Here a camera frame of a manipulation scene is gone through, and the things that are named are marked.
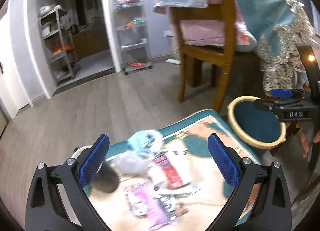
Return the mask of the person's right hand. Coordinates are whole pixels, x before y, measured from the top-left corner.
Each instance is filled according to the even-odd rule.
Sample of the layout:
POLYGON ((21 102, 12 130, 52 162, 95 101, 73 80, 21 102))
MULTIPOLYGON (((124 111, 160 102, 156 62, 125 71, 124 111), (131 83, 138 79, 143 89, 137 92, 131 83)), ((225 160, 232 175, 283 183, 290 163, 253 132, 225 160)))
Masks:
MULTIPOLYGON (((307 158, 308 157, 308 153, 310 150, 310 145, 308 144, 308 140, 306 137, 306 134, 304 133, 304 130, 302 128, 302 125, 300 122, 298 122, 296 124, 296 128, 298 129, 299 135, 300 135, 300 141, 301 141, 301 145, 302 145, 302 149, 303 149, 303 158, 307 158)), ((318 143, 320 140, 320 131, 318 131, 314 138, 313 138, 313 143, 318 143)))

